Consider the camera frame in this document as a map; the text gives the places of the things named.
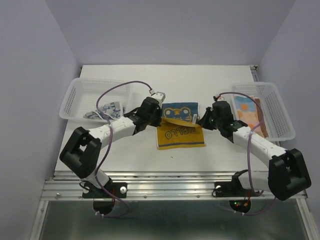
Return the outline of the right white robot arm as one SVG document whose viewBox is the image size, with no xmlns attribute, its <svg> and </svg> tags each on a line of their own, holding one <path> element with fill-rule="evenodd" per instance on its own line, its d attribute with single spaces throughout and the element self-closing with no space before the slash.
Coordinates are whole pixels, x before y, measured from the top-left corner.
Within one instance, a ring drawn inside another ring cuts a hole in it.
<svg viewBox="0 0 320 240">
<path fill-rule="evenodd" d="M 311 187 L 303 154 L 296 148 L 288 150 L 275 145 L 253 132 L 243 121 L 235 120 L 228 102 L 214 102 L 197 123 L 203 129 L 218 130 L 231 143 L 245 148 L 247 156 L 254 155 L 268 168 L 268 172 L 241 170 L 232 176 L 231 181 L 216 183 L 217 197 L 265 191 L 285 201 Z"/>
</svg>

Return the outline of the aluminium mounting rail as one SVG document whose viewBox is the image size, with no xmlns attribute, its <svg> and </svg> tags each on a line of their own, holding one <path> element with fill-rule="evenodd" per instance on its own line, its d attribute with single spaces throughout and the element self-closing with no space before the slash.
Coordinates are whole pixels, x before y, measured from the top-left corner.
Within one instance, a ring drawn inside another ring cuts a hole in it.
<svg viewBox="0 0 320 240">
<path fill-rule="evenodd" d="M 110 171 L 107 173 L 117 182 L 127 183 L 126 201 L 204 201 L 212 196 L 217 182 L 229 181 L 234 173 L 228 171 L 200 172 L 147 172 Z M 45 181 L 42 201 L 82 201 L 83 189 L 79 178 L 70 171 L 58 171 Z"/>
</svg>

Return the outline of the white blue print towel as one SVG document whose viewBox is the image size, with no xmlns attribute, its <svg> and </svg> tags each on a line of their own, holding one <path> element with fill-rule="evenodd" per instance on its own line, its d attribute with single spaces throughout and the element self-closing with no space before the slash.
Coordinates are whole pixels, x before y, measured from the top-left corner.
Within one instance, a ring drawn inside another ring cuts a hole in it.
<svg viewBox="0 0 320 240">
<path fill-rule="evenodd" d="M 110 121 L 115 121 L 122 117 L 125 113 L 125 107 L 120 101 L 106 103 L 104 105 L 101 105 L 99 109 L 100 111 L 96 109 L 85 113 L 83 115 L 83 118 L 102 121 L 106 121 L 107 119 L 109 119 Z"/>
</svg>

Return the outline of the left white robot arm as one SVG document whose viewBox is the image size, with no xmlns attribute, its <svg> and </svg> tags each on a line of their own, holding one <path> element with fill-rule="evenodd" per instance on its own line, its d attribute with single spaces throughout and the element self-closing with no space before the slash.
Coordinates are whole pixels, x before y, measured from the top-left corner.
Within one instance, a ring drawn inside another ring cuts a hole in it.
<svg viewBox="0 0 320 240">
<path fill-rule="evenodd" d="M 147 126 L 160 126 L 162 103 L 163 94 L 157 92 L 145 98 L 140 107 L 110 124 L 92 129 L 78 127 L 72 132 L 59 159 L 84 181 L 81 185 L 83 198 L 126 198 L 127 183 L 114 183 L 100 169 L 100 152 L 103 148 L 108 148 L 110 143 L 144 131 Z"/>
</svg>

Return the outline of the right white plastic basket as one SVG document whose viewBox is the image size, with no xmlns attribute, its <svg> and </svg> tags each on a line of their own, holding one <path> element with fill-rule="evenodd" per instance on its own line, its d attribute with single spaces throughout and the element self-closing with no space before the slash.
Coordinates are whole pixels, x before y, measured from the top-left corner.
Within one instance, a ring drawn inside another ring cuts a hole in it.
<svg viewBox="0 0 320 240">
<path fill-rule="evenodd" d="M 231 85 L 230 90 L 248 95 L 251 98 L 260 99 L 264 122 L 268 132 L 267 139 L 269 141 L 282 142 L 295 138 L 295 129 L 279 91 L 274 84 L 267 82 L 245 82 Z M 232 94 L 231 102 L 235 117 L 239 120 L 234 102 L 235 95 L 239 94 Z"/>
</svg>

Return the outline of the left white plastic basket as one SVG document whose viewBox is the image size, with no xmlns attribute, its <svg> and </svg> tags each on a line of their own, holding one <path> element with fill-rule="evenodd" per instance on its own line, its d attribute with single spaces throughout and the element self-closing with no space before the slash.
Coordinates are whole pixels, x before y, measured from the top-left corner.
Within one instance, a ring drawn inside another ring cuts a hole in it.
<svg viewBox="0 0 320 240">
<path fill-rule="evenodd" d="M 75 78 L 67 88 L 59 110 L 62 119 L 76 122 L 103 123 L 103 119 L 88 119 L 85 114 L 96 110 L 96 103 L 102 108 L 105 104 L 120 102 L 124 110 L 128 109 L 132 98 L 131 86 L 120 86 L 98 100 L 102 94 L 123 82 L 114 79 Z"/>
</svg>

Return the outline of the orange brown bear towel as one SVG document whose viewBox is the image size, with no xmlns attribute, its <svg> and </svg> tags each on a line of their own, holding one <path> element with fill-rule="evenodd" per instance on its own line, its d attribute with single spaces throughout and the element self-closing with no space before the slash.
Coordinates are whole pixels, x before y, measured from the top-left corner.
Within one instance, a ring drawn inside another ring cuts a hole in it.
<svg viewBox="0 0 320 240">
<path fill-rule="evenodd" d="M 259 124 L 259 126 L 254 129 L 254 132 L 264 138 L 268 138 L 269 134 L 268 134 L 267 127 L 265 124 L 265 118 L 264 118 L 264 113 L 263 113 L 262 106 L 261 106 L 261 101 L 259 98 L 256 98 L 256 97 L 254 97 L 253 99 L 258 104 L 258 106 L 256 104 L 254 104 L 254 106 L 255 106 L 254 116 L 255 116 L 255 119 L 257 120 L 257 123 L 254 123 L 251 128 L 254 128 L 254 127 L 256 127 L 256 125 Z"/>
</svg>

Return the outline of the dark blue towel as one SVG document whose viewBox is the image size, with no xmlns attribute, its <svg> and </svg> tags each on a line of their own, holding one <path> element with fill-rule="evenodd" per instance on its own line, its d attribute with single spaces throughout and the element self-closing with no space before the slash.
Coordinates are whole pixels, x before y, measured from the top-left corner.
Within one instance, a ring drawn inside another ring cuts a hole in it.
<svg viewBox="0 0 320 240">
<path fill-rule="evenodd" d="M 156 128 L 158 150 L 204 147 L 203 130 L 197 102 L 172 102 L 162 105 L 161 124 Z"/>
</svg>

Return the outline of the orange pastel patterned towel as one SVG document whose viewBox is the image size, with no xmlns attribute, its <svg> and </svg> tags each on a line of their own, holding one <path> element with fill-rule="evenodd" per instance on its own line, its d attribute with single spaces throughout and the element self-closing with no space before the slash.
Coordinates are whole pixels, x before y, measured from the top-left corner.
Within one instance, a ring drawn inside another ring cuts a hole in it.
<svg viewBox="0 0 320 240">
<path fill-rule="evenodd" d="M 257 123 L 255 119 L 255 103 L 242 95 L 234 95 L 233 100 L 238 118 L 253 129 L 252 126 Z"/>
</svg>

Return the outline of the white plastic basket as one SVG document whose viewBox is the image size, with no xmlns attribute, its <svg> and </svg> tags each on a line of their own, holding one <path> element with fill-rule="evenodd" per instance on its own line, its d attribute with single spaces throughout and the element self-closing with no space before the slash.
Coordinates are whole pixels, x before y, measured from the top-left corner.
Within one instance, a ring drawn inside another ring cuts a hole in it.
<svg viewBox="0 0 320 240">
<path fill-rule="evenodd" d="M 98 100 L 102 94 L 123 82 L 114 79 L 75 78 L 67 88 L 59 110 L 62 119 L 76 122 L 103 123 L 103 119 L 88 119 L 85 114 L 96 110 L 96 103 L 102 108 L 105 104 L 120 102 L 124 110 L 128 109 L 132 98 L 131 86 L 120 86 Z"/>
<path fill-rule="evenodd" d="M 264 122 L 268 132 L 267 139 L 269 141 L 282 142 L 295 138 L 295 129 L 279 91 L 274 84 L 267 82 L 245 82 L 231 85 L 230 90 L 248 95 L 251 98 L 260 99 Z M 235 117 L 239 120 L 234 102 L 235 95 L 239 94 L 232 94 L 231 102 Z"/>
</svg>

